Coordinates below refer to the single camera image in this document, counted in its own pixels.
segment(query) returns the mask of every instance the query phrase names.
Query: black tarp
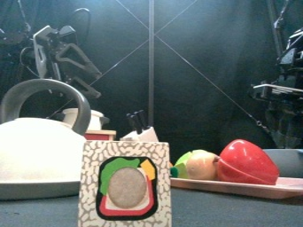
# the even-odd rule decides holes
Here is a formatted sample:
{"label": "black tarp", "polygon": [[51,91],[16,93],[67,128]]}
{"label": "black tarp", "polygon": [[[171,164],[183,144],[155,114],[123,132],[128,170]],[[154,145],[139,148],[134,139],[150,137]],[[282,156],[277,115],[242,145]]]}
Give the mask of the black tarp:
{"label": "black tarp", "polygon": [[[4,0],[0,6],[0,28],[23,29],[18,1]],[[266,122],[267,103],[247,96],[251,84],[278,77],[277,48],[267,1],[259,0],[156,0],[154,1],[154,127],[159,139],[170,143],[172,162],[193,149],[221,153],[237,138],[263,148],[275,148],[271,136],[257,126]],[[91,99],[92,109],[110,117],[106,129],[124,136],[131,127],[126,114],[150,104],[150,1],[68,0],[22,1],[31,35],[46,25],[68,23],[84,40],[82,49],[103,77],[92,84],[102,93]],[[275,1],[277,12],[285,1]],[[283,37],[302,26],[303,3],[294,1],[286,14]],[[88,8],[72,20],[68,15]],[[0,61],[2,97],[10,87],[36,78],[26,68],[18,72],[15,57]],[[55,98],[46,107],[46,98],[32,98],[23,115],[52,114],[64,103]]]}

